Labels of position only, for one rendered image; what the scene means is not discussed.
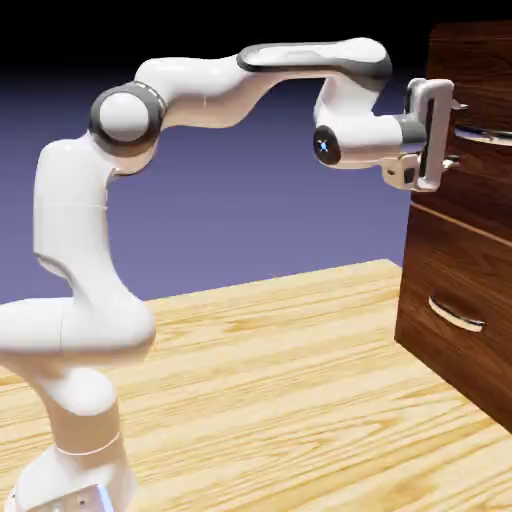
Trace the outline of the dark wood drawer front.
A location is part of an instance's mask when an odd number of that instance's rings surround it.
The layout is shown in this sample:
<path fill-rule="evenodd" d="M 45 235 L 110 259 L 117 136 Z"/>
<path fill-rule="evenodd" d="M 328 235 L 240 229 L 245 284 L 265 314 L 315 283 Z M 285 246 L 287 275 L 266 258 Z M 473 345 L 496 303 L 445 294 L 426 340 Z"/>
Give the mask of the dark wood drawer front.
<path fill-rule="evenodd" d="M 454 82 L 467 108 L 450 128 L 507 132 L 508 145 L 460 138 L 451 132 L 447 153 L 460 158 L 440 189 L 414 193 L 412 202 L 512 240 L 512 20 L 440 23 L 430 34 L 426 76 Z"/>
<path fill-rule="evenodd" d="M 430 296 L 486 327 L 451 325 Z M 395 339 L 512 433 L 511 247 L 411 207 Z"/>

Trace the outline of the dark wood cabinet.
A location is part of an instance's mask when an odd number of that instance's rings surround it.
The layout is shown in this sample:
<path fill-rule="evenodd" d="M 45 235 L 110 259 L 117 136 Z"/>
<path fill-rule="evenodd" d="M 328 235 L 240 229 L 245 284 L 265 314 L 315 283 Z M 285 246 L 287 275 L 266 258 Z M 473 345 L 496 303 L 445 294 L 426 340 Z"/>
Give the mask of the dark wood cabinet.
<path fill-rule="evenodd" d="M 411 197 L 395 338 L 512 432 L 512 10 L 435 26 L 427 74 L 462 109 L 454 166 Z"/>

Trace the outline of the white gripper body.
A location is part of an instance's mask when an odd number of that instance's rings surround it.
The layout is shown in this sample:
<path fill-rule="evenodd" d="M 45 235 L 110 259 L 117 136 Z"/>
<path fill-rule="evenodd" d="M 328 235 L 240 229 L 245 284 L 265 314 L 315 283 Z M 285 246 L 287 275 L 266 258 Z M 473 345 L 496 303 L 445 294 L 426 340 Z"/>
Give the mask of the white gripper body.
<path fill-rule="evenodd" d="M 415 192 L 434 192 L 447 167 L 445 150 L 454 83 L 448 79 L 413 78 L 407 87 L 407 113 L 424 128 L 426 142 L 418 157 Z"/>

